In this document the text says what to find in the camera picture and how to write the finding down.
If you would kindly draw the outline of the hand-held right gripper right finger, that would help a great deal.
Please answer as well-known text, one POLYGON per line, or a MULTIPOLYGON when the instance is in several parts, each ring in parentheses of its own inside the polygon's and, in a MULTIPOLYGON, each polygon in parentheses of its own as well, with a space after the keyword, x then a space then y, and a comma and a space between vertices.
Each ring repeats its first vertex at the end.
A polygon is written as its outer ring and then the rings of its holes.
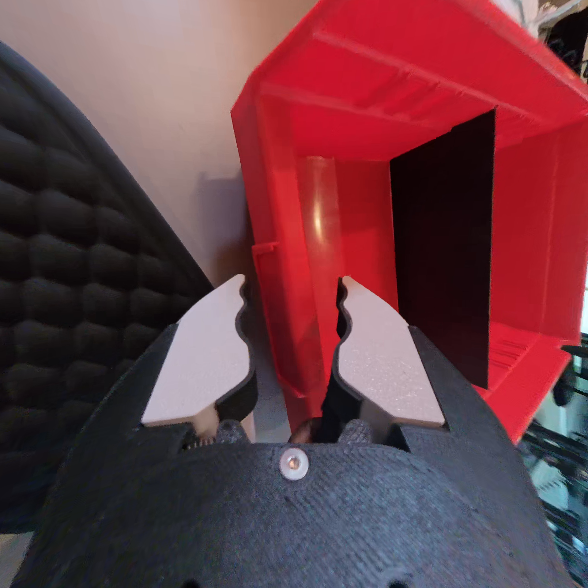
POLYGON ((408 323, 350 276, 339 279, 339 342, 322 405, 320 441, 336 442, 351 421, 368 442, 391 442, 401 425, 440 429, 446 419, 408 323))

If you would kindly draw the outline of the black bin divider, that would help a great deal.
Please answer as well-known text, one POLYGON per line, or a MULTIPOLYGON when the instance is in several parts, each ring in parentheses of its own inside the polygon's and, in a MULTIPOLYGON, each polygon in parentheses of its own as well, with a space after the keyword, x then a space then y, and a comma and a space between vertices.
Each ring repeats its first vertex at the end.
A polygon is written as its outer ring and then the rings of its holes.
POLYGON ((496 111, 390 162, 399 312, 474 386, 489 379, 496 111))

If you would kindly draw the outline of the red plastic bin with divider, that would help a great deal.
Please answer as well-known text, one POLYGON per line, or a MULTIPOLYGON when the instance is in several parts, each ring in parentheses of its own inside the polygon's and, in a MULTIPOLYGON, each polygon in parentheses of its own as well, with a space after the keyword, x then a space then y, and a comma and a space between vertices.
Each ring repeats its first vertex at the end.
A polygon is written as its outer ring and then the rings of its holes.
POLYGON ((496 111, 488 386, 515 443, 580 340, 587 85, 491 1, 320 1, 231 116, 292 427, 317 416, 354 278, 399 311, 390 162, 496 111))

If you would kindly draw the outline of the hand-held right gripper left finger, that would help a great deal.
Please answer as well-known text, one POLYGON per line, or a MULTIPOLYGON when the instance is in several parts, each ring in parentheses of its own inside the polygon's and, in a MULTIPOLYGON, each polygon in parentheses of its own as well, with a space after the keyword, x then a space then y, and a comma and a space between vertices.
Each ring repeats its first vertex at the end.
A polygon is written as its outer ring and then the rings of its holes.
POLYGON ((243 331, 246 278, 234 275, 195 303, 176 324, 141 423, 192 425, 215 435, 223 420, 241 422, 258 399, 252 348, 243 331))

